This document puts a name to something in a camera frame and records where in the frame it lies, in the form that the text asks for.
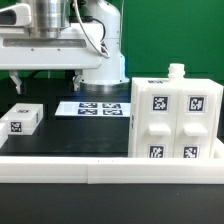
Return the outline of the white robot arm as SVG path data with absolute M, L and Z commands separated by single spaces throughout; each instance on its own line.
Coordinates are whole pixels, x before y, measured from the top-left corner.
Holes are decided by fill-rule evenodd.
M 19 0 L 0 8 L 0 70 L 17 90 L 24 70 L 62 70 L 75 91 L 129 84 L 120 50 L 121 15 L 106 0 Z

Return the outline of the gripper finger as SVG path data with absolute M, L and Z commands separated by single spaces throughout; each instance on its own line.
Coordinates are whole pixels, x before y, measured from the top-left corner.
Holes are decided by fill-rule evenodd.
M 75 70 L 74 76 L 72 78 L 73 83 L 73 91 L 77 92 L 80 88 L 80 81 L 82 79 L 83 71 L 82 70 Z
M 17 93 L 20 94 L 21 93 L 22 81 L 19 78 L 19 73 L 16 70 L 10 70 L 9 71 L 9 76 L 16 86 Z

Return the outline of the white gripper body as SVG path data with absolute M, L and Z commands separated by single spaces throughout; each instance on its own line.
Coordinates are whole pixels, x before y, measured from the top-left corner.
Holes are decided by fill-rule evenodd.
M 30 38 L 26 28 L 0 27 L 0 70 L 97 69 L 102 57 L 72 23 L 57 39 Z

